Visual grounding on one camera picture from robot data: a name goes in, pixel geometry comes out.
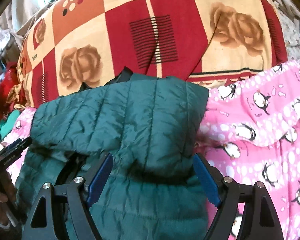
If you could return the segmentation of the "person's left hand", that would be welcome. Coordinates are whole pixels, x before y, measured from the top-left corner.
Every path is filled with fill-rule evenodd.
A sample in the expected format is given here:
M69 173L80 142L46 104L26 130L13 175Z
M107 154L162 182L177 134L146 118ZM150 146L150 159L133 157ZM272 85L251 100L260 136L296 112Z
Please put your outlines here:
M6 203L8 200L15 202L17 189L14 187L11 175L7 171L0 175L0 180L6 192L0 192L0 225L8 226L10 221L6 215L6 211L2 207L2 204Z

